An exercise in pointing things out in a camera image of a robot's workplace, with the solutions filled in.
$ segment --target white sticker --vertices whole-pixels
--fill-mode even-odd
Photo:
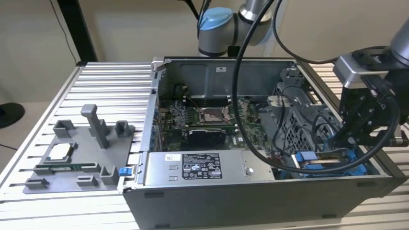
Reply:
[[[226,71],[226,67],[215,67],[215,72],[219,73],[219,72],[224,72]]]
[[[181,157],[179,154],[166,154],[165,161],[179,161]]]

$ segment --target blue cap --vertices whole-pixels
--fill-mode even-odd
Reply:
[[[232,16],[230,8],[214,7],[205,11],[199,22],[199,30],[213,30],[227,23]]]

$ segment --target motherboard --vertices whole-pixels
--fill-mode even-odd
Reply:
[[[239,116],[252,145],[268,151],[251,98],[238,101]],[[224,101],[186,98],[163,100],[159,107],[163,151],[231,150],[246,148],[236,129],[232,106]]]

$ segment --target cable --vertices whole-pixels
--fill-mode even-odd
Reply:
[[[244,35],[242,45],[239,47],[239,51],[235,57],[235,62],[234,62],[234,68],[232,68],[232,81],[231,81],[231,102],[232,102],[232,111],[234,111],[234,117],[235,117],[235,123],[238,130],[240,132],[242,139],[248,147],[248,150],[254,154],[254,156],[267,165],[280,169],[286,170],[294,173],[302,173],[302,174],[327,174],[327,173],[336,173],[336,172],[343,172],[344,170],[358,166],[359,164],[364,163],[372,156],[374,154],[380,150],[382,146],[388,142],[390,136],[392,135],[394,129],[398,125],[399,121],[399,108],[398,104],[392,98],[392,96],[384,96],[382,99],[382,103],[388,106],[390,109],[390,123],[387,126],[387,129],[384,131],[384,135],[382,138],[378,140],[376,144],[371,147],[371,149],[352,162],[347,163],[346,165],[330,169],[319,169],[319,170],[307,170],[307,169],[298,169],[288,167],[286,165],[279,164],[279,162],[274,161],[272,159],[266,158],[255,149],[255,147],[251,144],[251,141],[247,137],[247,134],[244,132],[244,128],[240,122],[239,118],[239,112],[238,112],[238,100],[236,100],[236,82],[238,82],[238,71],[239,71],[239,64],[242,61],[242,56],[243,52],[246,50],[247,44],[250,42],[251,35],[254,33],[254,30],[256,29],[258,23],[260,21],[260,18],[263,14],[267,11],[267,8],[270,7],[271,3],[274,0],[267,0],[262,6],[262,9],[254,19],[252,24],[250,25],[248,31]]]
[[[67,36],[66,36],[65,30],[63,30],[63,28],[62,28],[62,25],[61,25],[61,22],[59,22],[59,18],[58,18],[58,16],[57,16],[55,8],[53,7],[51,0],[49,0],[49,4],[50,4],[50,7],[51,7],[53,14],[55,15],[55,18],[57,18],[57,22],[58,22],[59,28],[61,28],[62,33],[63,33],[65,42],[66,42],[66,46],[67,46],[67,49],[69,49],[70,56],[71,56],[71,58],[73,58],[73,60],[74,60],[74,64],[77,64],[77,59],[75,59],[74,53],[71,52],[71,49],[70,49],[70,46],[69,46]]]
[[[282,43],[282,41],[280,41],[280,39],[279,39],[279,37],[278,37],[278,33],[276,33],[276,14],[278,14],[278,8],[279,8],[279,5],[280,5],[280,2],[282,2],[282,0],[278,0],[278,2],[276,2],[276,6],[275,6],[275,10],[274,10],[274,13],[272,13],[272,34],[274,34],[274,37],[275,37],[275,40],[276,40],[276,43],[279,44],[279,46],[280,46],[280,48],[284,50],[284,52],[290,55],[290,56],[292,56],[295,59],[298,59],[298,60],[300,60],[300,61],[303,61],[303,62],[306,62],[306,63],[310,63],[310,64],[324,64],[324,63],[330,63],[330,62],[334,62],[336,59],[338,59],[338,57],[334,57],[334,58],[331,58],[331,59],[327,59],[327,60],[323,60],[323,61],[312,61],[312,60],[308,60],[308,59],[304,59],[304,58],[302,58],[302,57],[299,57],[296,54],[294,54],[287,48],[286,48],[286,46],[283,45],[283,43]],[[363,48],[363,49],[383,49],[384,48],[384,46],[371,46],[371,47],[367,47],[367,48]]]
[[[348,151],[348,148],[338,148],[338,149],[334,149],[331,151],[322,151],[322,152],[315,152],[315,154],[326,154],[326,153],[334,153],[334,152],[338,152],[338,151]]]
[[[15,150],[15,151],[17,151],[17,149],[15,149],[15,148],[13,148],[13,147],[10,147],[10,146],[7,146],[7,145],[2,145],[2,144],[0,144],[0,146],[2,146],[2,147],[5,147],[5,148],[7,148],[7,149],[10,149],[10,150]]]
[[[203,0],[202,2],[202,6],[199,8],[199,18],[197,20],[197,38],[198,38],[198,32],[199,32],[199,24],[202,23],[202,19],[203,19],[203,14],[205,14],[205,11],[209,9],[209,6],[210,6],[210,3],[211,3],[211,0]]]
[[[191,100],[191,98],[189,96],[186,96],[186,98],[191,101],[191,103],[194,104],[194,106],[197,107],[198,111],[201,111],[202,109],[198,107],[198,105],[194,103],[194,101]]]
[[[194,15],[195,20],[198,20],[198,13],[197,13],[197,10],[195,10],[195,7],[194,7],[194,4],[193,4],[191,0],[179,0],[179,1],[183,1],[185,4],[189,6],[190,11],[191,11],[191,13],[193,13],[193,15]]]
[[[174,98],[174,97],[175,97],[175,89],[177,89],[178,86],[185,86],[185,84],[183,84],[183,83],[178,83],[178,84],[175,84],[175,85],[173,86],[173,93],[171,93],[171,97],[170,97],[170,98]]]
[[[296,85],[288,85],[286,86],[282,90],[280,90],[280,95],[283,95],[283,91],[288,88],[296,88],[296,89],[302,89],[300,86],[296,86]]]
[[[323,141],[322,151],[324,151],[326,143],[327,143],[327,141],[328,141],[331,138],[332,138],[332,136],[328,136],[328,137],[326,138],[326,140]]]
[[[284,155],[284,156],[290,157],[290,154],[286,153],[280,148],[278,148],[278,146],[275,144],[276,135],[278,135],[278,132],[279,132],[279,130],[282,128],[283,116],[284,116],[284,105],[283,105],[283,97],[280,95],[280,115],[279,115],[278,126],[276,126],[275,133],[274,133],[274,136],[272,136],[272,147],[280,153],[280,155]]]
[[[323,119],[324,124],[327,124],[334,131],[338,131],[338,129],[335,128],[334,124],[330,123],[328,119],[326,117],[323,117],[323,115],[320,113],[318,113],[316,116],[314,117],[312,128],[311,128],[311,140],[312,140],[312,143],[314,143],[314,150],[316,150],[316,146],[318,146],[318,143],[316,143],[316,130],[318,130],[318,126],[315,125],[315,123],[316,123],[319,117]]]

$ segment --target blue latch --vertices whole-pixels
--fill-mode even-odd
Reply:
[[[119,176],[131,176],[131,168],[127,167],[119,168]]]

